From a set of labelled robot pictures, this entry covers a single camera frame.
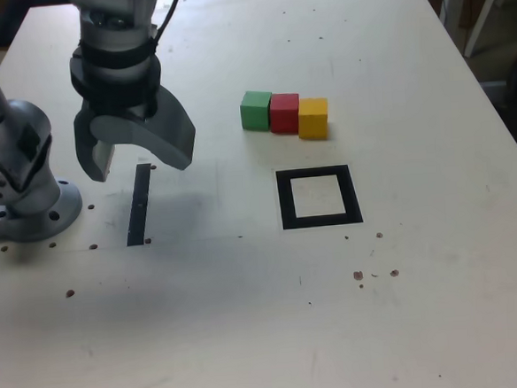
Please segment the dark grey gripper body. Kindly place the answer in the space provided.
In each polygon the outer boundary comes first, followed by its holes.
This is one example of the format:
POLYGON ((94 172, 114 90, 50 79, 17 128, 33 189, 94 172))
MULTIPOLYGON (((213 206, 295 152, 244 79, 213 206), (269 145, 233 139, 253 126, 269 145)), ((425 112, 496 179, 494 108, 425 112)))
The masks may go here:
POLYGON ((90 109, 96 116, 106 115, 118 118, 129 118, 133 121, 148 121, 157 111, 157 104, 147 103, 133 107, 105 105, 102 103, 85 103, 84 107, 90 109))

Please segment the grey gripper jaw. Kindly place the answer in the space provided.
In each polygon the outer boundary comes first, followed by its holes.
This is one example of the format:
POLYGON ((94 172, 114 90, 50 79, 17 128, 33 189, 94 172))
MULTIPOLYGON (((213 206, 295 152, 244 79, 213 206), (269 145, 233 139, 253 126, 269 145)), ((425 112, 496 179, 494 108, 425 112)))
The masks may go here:
POLYGON ((97 116, 91 121, 92 135, 108 144, 140 146, 166 165, 185 170, 193 158, 196 128, 181 102, 163 86, 158 88, 156 103, 157 111, 147 120, 97 116))
POLYGON ((114 145, 93 136, 89 126, 96 114, 86 105, 75 115, 73 123, 76 156, 92 181, 105 182, 110 172, 114 145))

